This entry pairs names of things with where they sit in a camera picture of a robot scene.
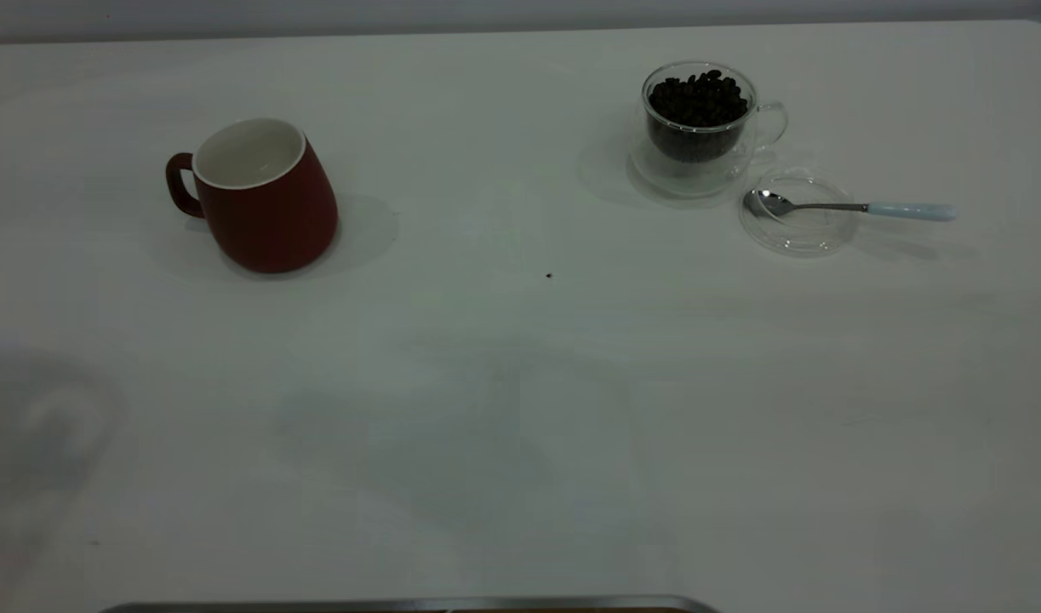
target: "table surface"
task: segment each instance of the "table surface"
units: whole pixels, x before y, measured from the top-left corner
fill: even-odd
[[[836,255],[626,172],[641,81],[784,101]],[[324,260],[259,279],[161,168],[304,128]],[[1041,26],[0,47],[0,612],[677,593],[1041,613]]]

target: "spoon handle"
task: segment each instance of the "spoon handle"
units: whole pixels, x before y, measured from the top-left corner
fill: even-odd
[[[867,205],[864,213],[883,214],[886,218],[906,218],[906,220],[924,220],[926,222],[950,222],[956,216],[955,207],[950,204],[904,204],[899,202],[873,202]]]

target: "metal spoon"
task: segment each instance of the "metal spoon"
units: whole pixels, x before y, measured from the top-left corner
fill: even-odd
[[[856,210],[859,213],[883,214],[886,218],[906,218],[926,222],[950,222],[956,210],[950,204],[902,204],[897,202],[873,202],[869,204],[834,204],[829,202],[793,204],[788,198],[769,189],[752,189],[743,195],[743,204],[755,214],[769,211],[775,218],[784,216],[801,208],[830,208],[832,210]]]

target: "mug rim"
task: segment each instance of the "mug rim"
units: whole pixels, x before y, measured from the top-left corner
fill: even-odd
[[[218,135],[228,132],[229,129],[243,127],[244,124],[252,124],[252,122],[259,122],[260,124],[277,124],[280,125],[280,127],[291,129],[291,131],[296,132],[298,137],[300,138],[300,151],[298,151],[297,153],[297,158],[291,160],[291,162],[287,164],[285,170],[282,170],[282,172],[279,172],[274,177],[266,179],[264,181],[251,183],[251,185],[222,185],[222,183],[213,182],[210,181],[209,179],[206,179],[204,175],[202,175],[202,172],[199,171],[199,157],[200,157],[199,154],[202,152],[202,150],[206,147],[206,145],[211,143],[213,138],[217,138]],[[283,177],[285,177],[285,175],[289,175],[289,171],[294,170],[294,168],[297,168],[297,164],[301,162],[301,159],[305,158],[306,150],[307,150],[307,136],[305,135],[305,131],[303,131],[303,129],[296,127],[296,125],[290,124],[290,122],[287,122],[285,120],[279,120],[276,117],[253,117],[250,118],[250,120],[233,121],[232,124],[228,124],[226,125],[225,128],[221,128],[217,132],[213,132],[212,134],[207,136],[206,139],[203,141],[201,145],[199,145],[199,148],[197,148],[197,150],[194,151],[194,155],[191,156],[191,172],[193,172],[193,174],[200,181],[206,183],[206,185],[209,185],[214,189],[228,189],[228,190],[255,189],[255,187],[270,185],[270,183],[278,181],[278,179],[282,179]]]
[[[656,112],[656,109],[652,107],[652,104],[649,104],[649,85],[653,83],[653,80],[654,78],[656,78],[657,74],[663,73],[668,69],[678,68],[686,65],[700,65],[700,66],[712,67],[714,69],[721,70],[722,73],[733,74],[736,82],[745,82],[746,86],[750,86],[751,90],[751,101],[746,105],[746,112],[744,112],[737,120],[728,122],[728,124],[710,125],[710,127],[703,127],[703,128],[696,127],[696,125],[679,124],[679,122],[668,120],[668,118],[664,117],[663,114]],[[661,124],[667,125],[668,128],[681,129],[681,131],[684,132],[694,132],[697,134],[713,134],[715,132],[727,132],[728,129],[738,128],[742,124],[744,124],[746,120],[750,120],[751,116],[753,116],[759,109],[759,91],[755,88],[754,82],[751,82],[750,78],[747,78],[745,74],[741,73],[738,70],[735,70],[734,68],[727,67],[726,65],[721,65],[718,62],[708,62],[706,61],[706,59],[679,59],[679,61],[668,62],[664,66],[657,68],[657,70],[654,70],[652,71],[652,73],[649,74],[649,77],[645,77],[645,81],[642,82],[641,84],[641,104],[644,105],[645,111],[649,113],[649,117],[652,117],[654,120],[661,122]]]

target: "red mug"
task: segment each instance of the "red mug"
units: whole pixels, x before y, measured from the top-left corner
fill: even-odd
[[[194,174],[191,198],[181,171]],[[218,247],[256,273],[286,273],[316,259],[338,225],[334,193],[305,132],[281,120],[229,125],[166,164],[178,209],[203,218]]]

